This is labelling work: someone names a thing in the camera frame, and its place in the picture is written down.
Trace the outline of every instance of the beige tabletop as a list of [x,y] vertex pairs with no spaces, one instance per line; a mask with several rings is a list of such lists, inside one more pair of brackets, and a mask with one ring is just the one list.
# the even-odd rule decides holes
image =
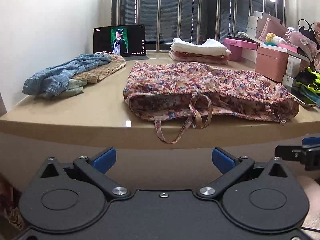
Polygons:
[[[167,53],[149,53],[150,64],[172,62]],[[298,115],[286,124],[257,122],[233,116],[213,116],[203,130],[189,128],[174,145],[161,142],[153,122],[139,119],[124,102],[123,88],[135,61],[97,84],[87,85],[84,93],[51,100],[26,97],[0,118],[0,132],[44,141],[83,146],[113,146],[120,149],[209,148],[265,143],[320,132],[319,109],[300,107]],[[253,70],[254,63],[229,61],[217,65],[230,69]],[[183,120],[163,122],[163,133],[170,140]]]

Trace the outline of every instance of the triangular hole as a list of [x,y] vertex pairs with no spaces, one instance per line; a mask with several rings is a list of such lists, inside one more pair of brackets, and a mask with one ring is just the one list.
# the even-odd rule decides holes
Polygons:
[[284,169],[282,166],[278,163],[274,164],[271,171],[269,172],[270,176],[275,176],[275,177],[282,177],[282,178],[287,178],[287,174],[285,173]]
[[41,178],[43,179],[43,178],[50,178],[50,177],[57,177],[57,176],[59,176],[59,174],[58,174],[55,166],[53,164],[49,164],[45,168],[44,172],[42,173]]

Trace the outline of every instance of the video on screen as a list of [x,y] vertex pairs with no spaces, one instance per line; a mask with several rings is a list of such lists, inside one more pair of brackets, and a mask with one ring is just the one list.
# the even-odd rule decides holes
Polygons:
[[144,25],[120,25],[93,30],[93,53],[145,55]]

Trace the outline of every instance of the plush toy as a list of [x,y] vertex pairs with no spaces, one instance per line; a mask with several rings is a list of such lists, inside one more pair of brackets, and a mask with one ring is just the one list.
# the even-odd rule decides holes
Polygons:
[[279,44],[288,45],[288,43],[281,37],[276,36],[273,33],[268,33],[266,37],[266,42],[273,43],[274,45],[278,46]]

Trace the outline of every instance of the pink box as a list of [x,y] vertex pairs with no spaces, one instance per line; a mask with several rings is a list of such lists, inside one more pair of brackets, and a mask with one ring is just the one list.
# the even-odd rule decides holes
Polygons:
[[258,49],[258,45],[256,43],[248,42],[248,41],[240,41],[240,40],[225,38],[223,43],[225,46],[232,45],[232,46],[237,46],[237,47],[246,48],[246,49],[253,49],[253,50]]
[[233,45],[227,45],[225,44],[227,49],[231,51],[231,55],[229,55],[229,60],[231,61],[239,61],[241,59],[241,54],[242,54],[242,48],[233,46]]
[[[282,82],[286,73],[289,54],[273,49],[258,47],[255,71],[277,82]],[[301,60],[300,71],[309,63]]]

